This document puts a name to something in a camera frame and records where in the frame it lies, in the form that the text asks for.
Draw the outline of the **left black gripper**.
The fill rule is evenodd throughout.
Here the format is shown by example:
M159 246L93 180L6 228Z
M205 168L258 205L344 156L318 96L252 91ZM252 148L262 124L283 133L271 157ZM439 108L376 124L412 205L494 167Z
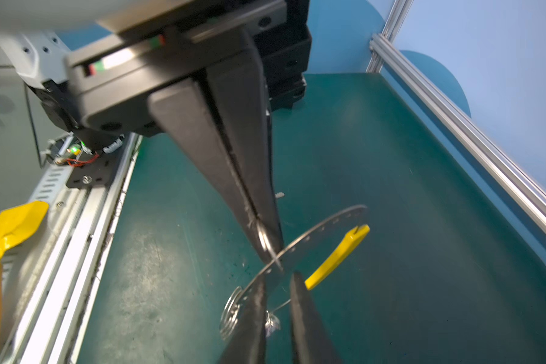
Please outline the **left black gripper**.
M74 120L105 136L164 131L259 258L274 259L284 240L268 112L304 97L308 17L307 1L185 1L110 33L66 59Z

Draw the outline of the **key with white tag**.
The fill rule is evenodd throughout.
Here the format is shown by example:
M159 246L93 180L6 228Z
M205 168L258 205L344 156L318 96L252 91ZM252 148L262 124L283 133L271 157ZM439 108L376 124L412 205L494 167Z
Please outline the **key with white tag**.
M275 332L281 330L281 322L274 312L267 311L265 314L265 336L270 338Z

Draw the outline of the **metal key organizer ring yellow tab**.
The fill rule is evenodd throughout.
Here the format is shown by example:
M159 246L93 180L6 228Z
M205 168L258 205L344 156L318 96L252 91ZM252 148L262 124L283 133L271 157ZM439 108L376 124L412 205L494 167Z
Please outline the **metal key organizer ring yellow tab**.
M348 207L307 230L288 244L276 258L265 264L264 268L244 288L237 287L230 295L221 314L219 333L226 341L232 336L244 311L249 295L253 292L257 281L265 280L268 294L271 294L283 282L286 275L295 269L320 244L329 241L337 234L344 232L344 238L336 246L334 252L306 280L306 286L313 289L327 278L369 233L369 226L363 222L368 208L364 205Z

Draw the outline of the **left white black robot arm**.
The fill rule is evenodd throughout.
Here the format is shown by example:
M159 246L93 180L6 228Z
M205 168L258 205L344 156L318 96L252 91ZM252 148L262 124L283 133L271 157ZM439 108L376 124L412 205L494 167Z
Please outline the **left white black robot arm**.
M272 113L303 98L308 15L307 1L0 1L0 48L88 150L168 134L271 262Z

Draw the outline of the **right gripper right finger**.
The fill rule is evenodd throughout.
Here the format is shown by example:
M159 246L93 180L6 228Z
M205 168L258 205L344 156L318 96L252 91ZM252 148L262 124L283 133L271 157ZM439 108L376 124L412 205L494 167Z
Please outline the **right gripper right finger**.
M300 272L290 282L293 363L342 363Z

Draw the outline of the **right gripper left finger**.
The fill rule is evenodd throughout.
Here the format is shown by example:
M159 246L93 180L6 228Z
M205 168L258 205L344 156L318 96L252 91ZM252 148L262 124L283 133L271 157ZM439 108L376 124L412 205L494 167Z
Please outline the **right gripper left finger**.
M257 278L247 296L237 287L221 315L221 332L230 338L217 363L264 363L266 349L267 292Z

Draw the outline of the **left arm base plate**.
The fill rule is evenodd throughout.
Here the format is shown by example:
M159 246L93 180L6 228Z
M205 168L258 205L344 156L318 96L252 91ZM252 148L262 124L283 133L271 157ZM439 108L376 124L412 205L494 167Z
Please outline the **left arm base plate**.
M83 153L77 166L71 167L71 174L65 186L70 189L109 187L118 171L125 144L125 137L121 135L113 144L97 154Z

